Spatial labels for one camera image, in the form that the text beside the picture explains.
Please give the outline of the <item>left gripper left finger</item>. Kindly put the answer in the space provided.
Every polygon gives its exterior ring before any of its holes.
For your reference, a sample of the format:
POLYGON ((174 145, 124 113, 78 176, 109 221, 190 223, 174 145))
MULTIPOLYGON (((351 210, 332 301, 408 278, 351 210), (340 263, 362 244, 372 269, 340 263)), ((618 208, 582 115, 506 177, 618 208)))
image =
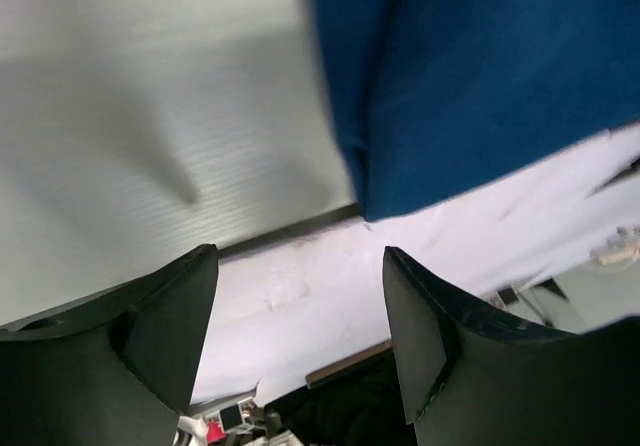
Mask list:
POLYGON ((204 244, 104 295, 1 333, 5 445, 186 445, 218 281, 204 244))

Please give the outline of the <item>blue t shirt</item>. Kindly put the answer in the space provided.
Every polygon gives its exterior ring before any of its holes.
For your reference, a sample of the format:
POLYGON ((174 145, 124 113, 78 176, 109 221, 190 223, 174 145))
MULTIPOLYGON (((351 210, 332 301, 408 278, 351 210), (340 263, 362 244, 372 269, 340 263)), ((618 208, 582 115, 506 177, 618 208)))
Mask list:
POLYGON ((311 0, 370 221, 639 118, 639 0, 311 0))

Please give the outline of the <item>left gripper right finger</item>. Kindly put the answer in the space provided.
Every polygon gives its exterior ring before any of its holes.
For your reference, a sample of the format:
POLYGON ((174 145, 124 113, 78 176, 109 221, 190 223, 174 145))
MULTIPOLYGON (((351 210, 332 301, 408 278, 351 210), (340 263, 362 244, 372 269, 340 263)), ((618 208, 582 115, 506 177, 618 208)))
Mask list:
POLYGON ((422 445, 635 445, 639 320, 581 334, 500 310, 402 249, 383 288, 405 418, 422 445))

